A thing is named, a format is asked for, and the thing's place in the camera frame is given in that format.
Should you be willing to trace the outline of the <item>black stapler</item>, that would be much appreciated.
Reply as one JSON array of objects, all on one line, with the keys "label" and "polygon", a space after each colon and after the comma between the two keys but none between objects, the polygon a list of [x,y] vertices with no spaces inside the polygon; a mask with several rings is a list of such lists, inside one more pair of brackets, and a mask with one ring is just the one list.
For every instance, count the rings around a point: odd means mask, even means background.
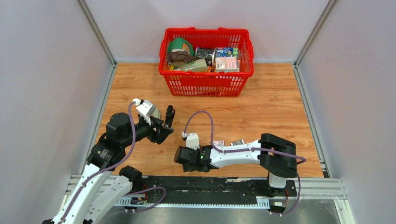
[{"label": "black stapler", "polygon": [[168,128],[172,127],[175,112],[176,111],[175,111],[174,107],[172,105],[168,105],[167,111],[166,111],[166,116],[165,116],[165,122],[164,122],[165,127],[168,127]]}]

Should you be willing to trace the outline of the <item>staple box tray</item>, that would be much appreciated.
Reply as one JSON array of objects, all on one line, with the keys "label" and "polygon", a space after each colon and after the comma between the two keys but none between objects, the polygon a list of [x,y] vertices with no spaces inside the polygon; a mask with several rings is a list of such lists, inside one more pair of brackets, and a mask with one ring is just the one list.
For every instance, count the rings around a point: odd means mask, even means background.
[{"label": "staple box tray", "polygon": [[230,143],[231,146],[243,145],[243,144],[245,144],[245,141],[243,139],[236,140]]}]

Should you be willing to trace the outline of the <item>red white staple box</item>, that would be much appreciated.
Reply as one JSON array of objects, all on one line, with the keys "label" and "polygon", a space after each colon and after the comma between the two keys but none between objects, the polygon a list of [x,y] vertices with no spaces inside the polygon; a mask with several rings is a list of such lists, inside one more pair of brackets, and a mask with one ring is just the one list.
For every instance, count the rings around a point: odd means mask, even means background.
[{"label": "red white staple box", "polygon": [[213,145],[217,147],[223,147],[225,145],[225,142],[223,140],[215,140],[213,141]]}]

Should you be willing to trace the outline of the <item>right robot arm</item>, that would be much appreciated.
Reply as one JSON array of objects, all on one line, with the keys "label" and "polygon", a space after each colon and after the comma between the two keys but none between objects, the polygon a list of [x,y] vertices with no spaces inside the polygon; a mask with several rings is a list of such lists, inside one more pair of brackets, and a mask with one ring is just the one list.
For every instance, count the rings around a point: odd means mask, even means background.
[{"label": "right robot arm", "polygon": [[174,161],[184,172],[209,172],[231,165],[258,164],[268,171],[267,191],[279,195],[286,181],[297,173],[296,144],[273,134],[263,133],[253,142],[224,146],[212,143],[202,146],[196,133],[185,136],[186,145],[180,146]]}]

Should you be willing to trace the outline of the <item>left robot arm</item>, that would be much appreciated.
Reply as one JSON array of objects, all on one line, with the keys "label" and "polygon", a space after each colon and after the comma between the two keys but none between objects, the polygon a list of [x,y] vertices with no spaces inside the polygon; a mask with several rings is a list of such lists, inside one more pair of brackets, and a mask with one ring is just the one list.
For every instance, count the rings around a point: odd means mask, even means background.
[{"label": "left robot arm", "polygon": [[171,127],[174,116],[172,106],[168,106],[165,120],[151,116],[152,124],[142,116],[139,116],[137,124],[133,124],[128,114],[114,114],[106,125],[106,132],[91,149],[83,174],[69,200],[54,218],[43,223],[96,224],[124,195],[142,194],[142,173],[131,166],[123,167],[112,185],[103,193],[98,192],[125,158],[125,148],[144,138],[161,144],[174,131]]}]

